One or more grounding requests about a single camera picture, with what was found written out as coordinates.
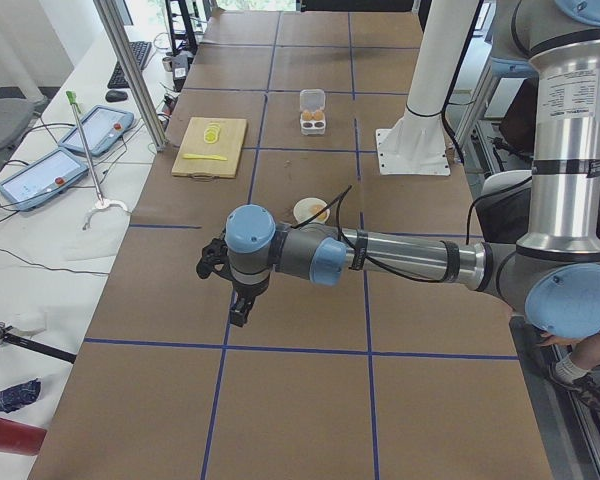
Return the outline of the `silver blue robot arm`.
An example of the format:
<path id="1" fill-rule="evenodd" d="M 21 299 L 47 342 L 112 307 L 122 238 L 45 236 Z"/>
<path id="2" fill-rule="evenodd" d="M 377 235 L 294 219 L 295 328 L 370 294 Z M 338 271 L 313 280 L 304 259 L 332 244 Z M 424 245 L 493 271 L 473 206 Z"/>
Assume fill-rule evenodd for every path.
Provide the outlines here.
<path id="1" fill-rule="evenodd" d="M 272 272 L 333 285 L 379 269 L 424 283 L 459 282 L 497 297 L 534 326 L 579 338 L 600 330 L 600 1 L 501 1 L 493 50 L 539 75 L 527 232 L 513 244 L 384 235 L 276 223 L 258 205 L 235 209 L 225 264 L 241 326 Z"/>

